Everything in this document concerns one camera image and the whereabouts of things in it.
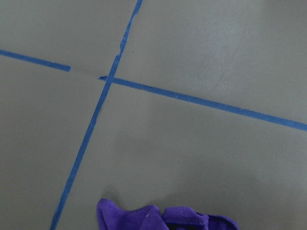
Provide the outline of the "purple cloth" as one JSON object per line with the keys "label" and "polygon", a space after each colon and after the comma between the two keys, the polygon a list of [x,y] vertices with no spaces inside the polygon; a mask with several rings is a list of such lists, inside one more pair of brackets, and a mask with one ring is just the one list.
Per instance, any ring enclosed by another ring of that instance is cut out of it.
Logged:
{"label": "purple cloth", "polygon": [[237,230],[238,224],[225,216],[202,214],[190,207],[168,207],[161,213],[149,205],[126,211],[113,201],[101,199],[96,207],[101,230]]}

